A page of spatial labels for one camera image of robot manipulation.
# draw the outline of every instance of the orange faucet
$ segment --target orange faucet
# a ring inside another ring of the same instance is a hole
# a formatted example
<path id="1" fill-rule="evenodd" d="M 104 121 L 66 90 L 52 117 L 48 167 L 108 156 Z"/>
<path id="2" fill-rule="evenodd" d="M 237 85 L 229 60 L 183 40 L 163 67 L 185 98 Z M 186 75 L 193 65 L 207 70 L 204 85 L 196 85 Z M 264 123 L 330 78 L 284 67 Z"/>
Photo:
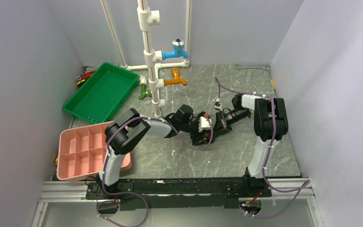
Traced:
<path id="1" fill-rule="evenodd" d="M 174 85 L 174 84 L 183 84 L 183 86 L 187 85 L 187 81 L 180 77 L 180 69 L 179 68 L 173 68 L 170 70 L 170 73 L 172 74 L 173 79 L 171 80 L 164 80 L 164 85 Z"/>

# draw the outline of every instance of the marble floor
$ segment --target marble floor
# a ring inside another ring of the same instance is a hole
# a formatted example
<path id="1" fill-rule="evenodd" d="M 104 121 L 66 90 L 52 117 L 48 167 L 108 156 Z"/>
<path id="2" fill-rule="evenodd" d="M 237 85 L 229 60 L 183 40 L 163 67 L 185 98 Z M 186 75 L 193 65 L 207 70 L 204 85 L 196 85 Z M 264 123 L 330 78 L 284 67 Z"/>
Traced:
<path id="1" fill-rule="evenodd" d="M 148 78 L 147 70 L 134 71 Z M 213 109 L 217 98 L 217 77 L 226 87 L 238 91 L 256 91 L 275 96 L 265 70 L 237 70 L 233 65 L 194 65 L 181 68 L 181 77 L 187 86 L 174 85 L 161 89 L 161 98 L 166 100 L 163 116 L 176 111 L 182 104 L 190 105 L 194 113 L 205 111 L 215 119 Z M 170 69 L 161 69 L 159 78 L 172 79 Z M 136 87 L 118 113 L 135 108 L 146 116 L 154 116 L 151 99 L 139 100 L 140 86 Z M 221 90 L 222 107 L 232 109 L 235 94 Z M 74 119 L 72 127 L 89 123 Z M 232 125 L 233 131 L 222 135 L 207 150 L 191 150 L 177 138 L 160 139 L 145 137 L 131 152 L 132 168 L 122 172 L 123 178 L 185 178 L 185 177 L 232 177 L 242 176 L 250 163 L 256 144 L 253 119 L 243 119 Z M 190 141 L 188 134 L 183 137 Z M 298 176 L 300 172 L 294 157 L 290 139 L 284 136 L 276 147 L 270 162 L 270 176 Z"/>

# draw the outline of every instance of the white wall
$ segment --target white wall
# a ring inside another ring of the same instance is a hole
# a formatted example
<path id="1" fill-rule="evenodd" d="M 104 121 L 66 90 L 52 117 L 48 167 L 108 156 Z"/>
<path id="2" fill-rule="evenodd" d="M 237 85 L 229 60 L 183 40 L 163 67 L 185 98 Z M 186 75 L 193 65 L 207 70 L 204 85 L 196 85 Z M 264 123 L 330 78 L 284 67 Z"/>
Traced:
<path id="1" fill-rule="evenodd" d="M 84 66 L 122 65 L 101 0 L 49 0 Z"/>
<path id="2" fill-rule="evenodd" d="M 93 59 L 111 61 L 114 47 L 106 30 L 100 0 L 50 0 L 84 65 Z M 172 51 L 172 40 L 185 38 L 186 0 L 148 0 L 159 10 L 161 25 L 152 27 L 154 49 Z M 192 64 L 269 64 L 303 0 L 193 0 L 191 22 Z M 142 65 L 144 46 L 136 0 L 107 0 L 107 9 L 119 35 L 128 65 Z M 178 62 L 181 59 L 167 59 Z"/>
<path id="3" fill-rule="evenodd" d="M 305 0 L 271 64 L 327 227 L 363 227 L 363 1 Z"/>
<path id="4" fill-rule="evenodd" d="M 31 225 L 82 69 L 46 0 L 0 0 L 0 227 Z"/>

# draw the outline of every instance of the green faucet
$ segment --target green faucet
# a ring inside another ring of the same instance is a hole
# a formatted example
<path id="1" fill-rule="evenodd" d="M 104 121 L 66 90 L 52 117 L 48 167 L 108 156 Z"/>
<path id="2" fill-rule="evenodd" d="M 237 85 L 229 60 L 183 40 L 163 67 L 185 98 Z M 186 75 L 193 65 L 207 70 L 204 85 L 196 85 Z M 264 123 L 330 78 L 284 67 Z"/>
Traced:
<path id="1" fill-rule="evenodd" d="M 141 85 L 141 96 L 139 96 L 138 99 L 143 100 L 147 96 L 152 97 L 151 90 L 146 91 L 147 85 L 144 83 L 141 83 L 140 85 Z"/>

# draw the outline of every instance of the wrench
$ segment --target wrench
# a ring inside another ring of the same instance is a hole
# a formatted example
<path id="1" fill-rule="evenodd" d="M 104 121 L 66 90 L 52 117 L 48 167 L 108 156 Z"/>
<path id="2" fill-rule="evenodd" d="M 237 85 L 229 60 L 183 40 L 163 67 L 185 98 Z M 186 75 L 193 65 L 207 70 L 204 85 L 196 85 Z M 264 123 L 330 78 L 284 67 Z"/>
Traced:
<path id="1" fill-rule="evenodd" d="M 241 69 L 261 69 L 261 70 L 269 71 L 269 69 L 270 69 L 270 66 L 268 66 L 268 65 L 252 66 L 252 65 L 236 64 L 234 67 L 236 69 L 238 69 L 238 70 L 241 70 Z"/>

